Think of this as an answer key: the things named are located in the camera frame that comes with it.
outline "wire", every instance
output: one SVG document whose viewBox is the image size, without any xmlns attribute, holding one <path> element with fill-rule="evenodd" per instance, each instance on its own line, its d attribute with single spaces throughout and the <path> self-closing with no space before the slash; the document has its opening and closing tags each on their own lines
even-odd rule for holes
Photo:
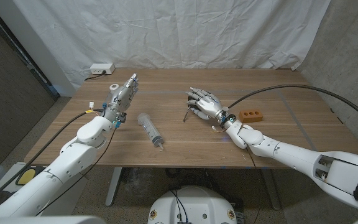
<svg viewBox="0 0 358 224">
<path fill-rule="evenodd" d="M 106 153 L 107 149 L 110 146 L 112 137 L 114 136 L 114 133 L 116 132 L 116 129 L 114 129 L 114 131 L 112 132 L 109 144 L 107 145 L 106 149 L 104 150 L 104 152 L 102 153 L 102 155 L 99 157 L 99 159 L 91 166 L 91 168 L 89 168 L 84 175 L 82 175 L 73 185 L 71 185 L 67 190 L 65 190 L 61 195 L 59 195 L 59 197 L 57 197 L 55 200 L 53 200 L 52 202 L 50 202 L 47 206 L 45 206 L 43 209 L 41 209 L 41 211 L 39 211 L 35 216 L 39 215 L 41 212 L 43 212 L 45 209 L 47 209 L 49 206 L 51 206 L 51 204 L 53 204 L 54 202 L 56 202 L 61 196 L 63 196 L 66 192 L 68 192 L 72 187 L 74 187 L 74 185 L 76 185 L 89 171 L 92 170 L 92 168 L 99 162 L 99 160 L 103 157 L 103 155 Z"/>
<path fill-rule="evenodd" d="M 179 201 L 181 207 L 183 208 L 183 211 L 185 212 L 186 222 L 189 222 L 189 219 L 187 219 L 187 213 L 186 213 L 185 207 L 183 206 L 183 204 L 181 203 L 180 199 L 178 198 L 178 195 L 175 194 L 175 193 L 173 193 L 173 194 L 174 194 L 174 196 L 177 198 L 177 202 Z"/>
<path fill-rule="evenodd" d="M 94 113 L 96 113 L 96 115 L 100 116 L 98 112 L 93 110 L 93 108 L 90 108 L 90 110 L 93 111 Z"/>
<path fill-rule="evenodd" d="M 234 105 L 238 104 L 240 101 L 252 96 L 252 95 L 255 95 L 257 93 L 261 93 L 263 91 L 267 91 L 267 90 L 274 90 L 276 88 L 288 88 L 288 87 L 297 87 L 297 88 L 307 88 L 307 89 L 310 89 L 310 90 L 314 90 L 314 91 L 319 91 L 321 93 L 325 93 L 327 95 L 330 95 L 330 96 L 333 96 L 339 100 L 341 100 L 342 102 L 344 102 L 345 104 L 351 106 L 353 109 L 355 109 L 357 112 L 358 112 L 358 106 L 356 106 L 354 103 L 350 102 L 349 100 L 333 93 L 333 92 L 330 92 L 328 90 L 324 90 L 324 89 L 321 89 L 321 88 L 317 88 L 317 87 L 313 87 L 313 86 L 307 86 L 307 85 L 277 85 L 277 86 L 271 86 L 271 87 L 267 87 L 267 88 L 263 88 L 263 89 L 260 89 L 260 90 L 257 90 L 257 91 L 253 91 L 252 93 L 249 93 L 245 96 L 243 96 L 242 98 L 238 99 L 236 102 L 234 102 L 232 105 L 229 106 L 229 108 L 232 108 Z"/>
<path fill-rule="evenodd" d="M 38 158 L 41 153 L 50 145 L 50 143 L 52 143 L 53 140 L 55 140 L 55 138 L 69 125 L 71 124 L 73 121 L 75 121 L 76 119 L 78 119 L 79 117 L 83 116 L 84 114 L 87 114 L 89 112 L 85 111 L 80 113 L 79 115 L 75 116 L 73 119 L 71 119 L 69 122 L 67 122 L 62 128 L 59 129 L 59 131 L 40 149 L 40 151 L 38 151 L 36 153 L 36 155 L 31 158 L 31 160 L 24 165 L 24 167 L 19 170 L 15 175 L 13 175 L 13 177 L 11 177 L 3 186 L 0 187 L 0 192 L 3 191 L 13 180 L 16 179 L 16 177 L 18 177 L 23 171 L 25 171 L 29 166 L 31 166 L 31 163 L 33 163 L 36 158 Z"/>
<path fill-rule="evenodd" d="M 213 185 L 212 185 L 211 178 L 209 177 L 209 175 L 208 175 L 208 173 L 207 173 L 207 171 L 206 171 L 205 168 L 204 168 L 204 173 L 205 173 L 206 178 L 208 179 L 209 186 L 211 187 L 211 190 L 214 190 L 214 187 L 213 187 Z"/>
<path fill-rule="evenodd" d="M 94 78 L 98 78 L 98 77 L 100 77 L 100 76 L 102 76 L 102 75 L 104 75 L 104 74 L 106 74 L 106 71 L 105 71 L 105 70 L 103 70 L 102 74 L 100 74 L 100 75 L 98 75 L 98 76 L 85 78 L 85 81 L 90 80 L 90 79 L 94 79 Z"/>
<path fill-rule="evenodd" d="M 254 158 L 252 158 L 251 156 L 251 153 L 249 152 L 248 148 L 247 148 L 247 152 L 249 154 L 249 157 L 251 157 L 251 160 L 252 160 L 252 163 L 254 164 L 254 167 L 256 169 L 256 165 L 255 165 L 255 162 L 254 162 Z M 261 204 L 262 204 L 262 200 L 261 200 L 261 197 L 262 197 L 262 191 L 260 190 L 259 188 L 259 205 L 258 205 L 258 213 L 256 213 L 256 217 L 255 217 L 255 220 L 254 220 L 254 224 L 256 223 L 256 220 L 258 219 L 258 216 L 259 216 L 259 212 L 260 212 L 260 207 L 261 207 Z"/>
<path fill-rule="evenodd" d="M 178 205 L 178 208 L 179 208 L 179 216 L 180 216 L 180 218 L 179 218 L 179 221 L 181 221 L 181 212 L 180 212 L 180 206 L 179 206 L 179 202 L 178 202 L 178 197 L 176 197 L 177 198 L 177 205 Z"/>
</svg>

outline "syringe barrel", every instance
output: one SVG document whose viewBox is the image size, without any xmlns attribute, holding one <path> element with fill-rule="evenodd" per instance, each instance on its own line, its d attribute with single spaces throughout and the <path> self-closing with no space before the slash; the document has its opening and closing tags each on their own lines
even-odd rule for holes
<svg viewBox="0 0 358 224">
<path fill-rule="evenodd" d="M 162 144 L 164 142 L 161 137 L 161 134 L 159 133 L 159 131 L 157 131 L 157 128 L 155 128 L 148 114 L 141 113 L 140 115 L 138 115 L 137 123 L 143 126 L 144 130 L 149 136 L 149 139 L 153 142 L 154 146 L 157 147 L 159 143 Z"/>
</svg>

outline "white robotic arm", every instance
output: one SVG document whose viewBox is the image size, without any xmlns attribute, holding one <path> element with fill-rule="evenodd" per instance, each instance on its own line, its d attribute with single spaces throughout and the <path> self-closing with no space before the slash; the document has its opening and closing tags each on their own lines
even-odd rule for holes
<svg viewBox="0 0 358 224">
<path fill-rule="evenodd" d="M 241 149 L 247 145 L 256 156 L 273 158 L 310 177 L 323 191 L 358 208 L 358 155 L 348 152 L 316 152 L 264 136 L 227 114 L 213 94 L 191 88 L 187 102 L 200 116 L 216 118 Z"/>
<path fill-rule="evenodd" d="M 111 102 L 103 116 L 82 126 L 77 136 L 62 147 L 60 155 L 43 172 L 0 205 L 0 217 L 35 216 L 66 181 L 90 166 L 96 159 L 96 151 L 106 143 L 103 134 L 125 122 L 124 111 L 131 105 L 136 91 L 135 73 L 123 86 L 112 91 Z"/>
</svg>

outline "wooden table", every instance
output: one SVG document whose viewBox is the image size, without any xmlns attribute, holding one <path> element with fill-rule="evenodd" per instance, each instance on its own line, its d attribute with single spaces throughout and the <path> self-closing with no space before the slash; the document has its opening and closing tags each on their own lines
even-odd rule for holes
<svg viewBox="0 0 358 224">
<path fill-rule="evenodd" d="M 245 94 L 279 84 L 308 82 L 291 70 L 188 69 L 151 70 L 117 69 L 112 75 L 89 80 L 76 92 L 37 144 L 25 157 L 27 162 L 70 119 L 88 109 L 94 101 L 97 108 L 108 94 L 109 85 L 122 85 L 134 72 L 139 77 L 139 91 L 126 111 L 125 124 L 116 131 L 107 153 L 99 165 L 116 167 L 204 167 L 251 168 L 250 155 L 239 149 L 226 133 L 215 133 L 214 121 L 204 121 L 187 110 L 189 87 L 214 93 L 224 106 Z M 254 129 L 279 141 L 316 151 L 346 151 L 358 154 L 358 141 L 330 111 L 320 96 L 311 90 L 287 88 L 251 96 L 229 112 L 238 116 L 240 110 L 260 109 L 263 121 L 249 123 Z M 147 113 L 165 140 L 164 150 L 154 147 L 137 116 Z M 60 148 L 76 135 L 82 125 L 95 114 L 77 119 L 35 160 L 34 164 L 50 164 Z M 281 163 L 252 155 L 258 168 L 282 168 Z"/>
</svg>

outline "wall outlet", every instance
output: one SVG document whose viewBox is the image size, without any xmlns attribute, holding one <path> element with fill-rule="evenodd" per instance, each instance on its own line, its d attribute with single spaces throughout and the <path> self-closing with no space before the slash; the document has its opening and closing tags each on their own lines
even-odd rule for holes
<svg viewBox="0 0 358 224">
<path fill-rule="evenodd" d="M 116 68 L 112 63 L 94 63 L 89 69 L 94 75 L 100 75 L 103 71 L 106 71 L 106 74 L 110 75 Z"/>
</svg>

